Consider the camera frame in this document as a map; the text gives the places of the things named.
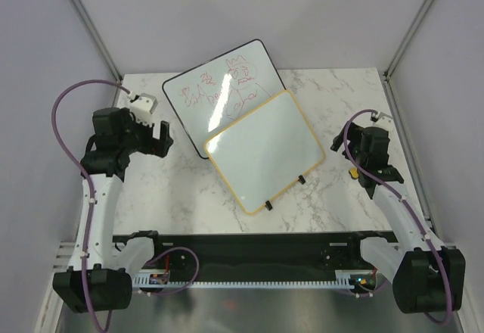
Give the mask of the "yellow black eraser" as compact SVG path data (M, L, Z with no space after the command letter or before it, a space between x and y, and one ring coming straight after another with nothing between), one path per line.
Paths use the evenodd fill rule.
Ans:
M358 169L353 167L349 170L349 175L352 179L357 180L359 178Z

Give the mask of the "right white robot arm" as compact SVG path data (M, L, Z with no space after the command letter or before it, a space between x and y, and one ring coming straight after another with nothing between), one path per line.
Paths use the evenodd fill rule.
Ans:
M383 212L398 244L385 238L364 238L346 249L355 268L373 265L391 283L403 313L434 313L461 308L466 261L445 245L407 198L400 172L389 164L389 133L377 126L348 122L333 140L357 169L358 182Z

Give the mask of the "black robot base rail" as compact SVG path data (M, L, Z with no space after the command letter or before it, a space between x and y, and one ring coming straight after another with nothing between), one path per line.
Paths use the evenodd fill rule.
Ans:
M126 243L137 237L154 242L154 253L167 252L154 267L168 267L176 281L308 281L329 280L338 270L369 270L360 255L364 238L396 242L392 232L307 232L225 235L160 235L134 232L116 235Z

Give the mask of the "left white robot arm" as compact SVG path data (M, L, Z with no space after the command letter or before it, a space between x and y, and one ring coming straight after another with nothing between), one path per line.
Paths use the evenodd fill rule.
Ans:
M94 133L86 145L82 167L82 212L73 254L64 272L54 275L53 289L74 313L125 309L132 280L146 265L165 261L155 231L135 232L116 251L113 228L116 207L132 154L164 158L173 144L169 123L139 123L127 108L109 107L93 113Z

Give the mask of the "yellow framed whiteboard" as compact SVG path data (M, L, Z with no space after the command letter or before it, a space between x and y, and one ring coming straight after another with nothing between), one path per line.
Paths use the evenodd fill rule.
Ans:
M305 178L325 152L295 95L284 90L206 140L205 152L243 212L254 215Z

